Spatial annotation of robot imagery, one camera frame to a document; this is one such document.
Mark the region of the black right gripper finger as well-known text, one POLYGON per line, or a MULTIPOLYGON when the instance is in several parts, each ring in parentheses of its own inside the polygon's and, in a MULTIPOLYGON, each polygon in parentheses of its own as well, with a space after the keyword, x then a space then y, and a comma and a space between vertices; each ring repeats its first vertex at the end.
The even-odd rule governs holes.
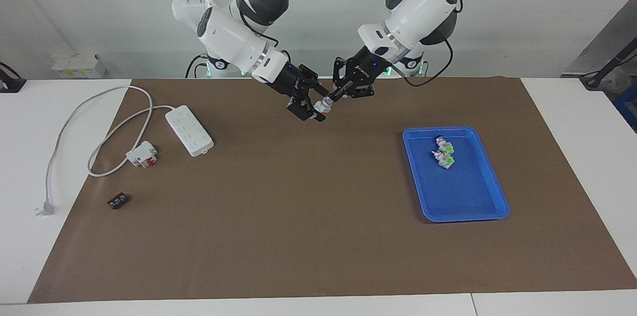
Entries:
POLYGON ((305 65, 299 65, 300 78, 301 78, 301 90, 306 96, 309 96, 311 91, 315 91, 323 98, 327 97, 330 92, 319 81, 319 76, 312 69, 305 65))
POLYGON ((290 98, 286 109, 293 115, 302 121, 307 119, 314 119, 318 122, 325 121, 325 116, 319 113, 311 104, 308 104, 306 100, 299 98, 290 98))

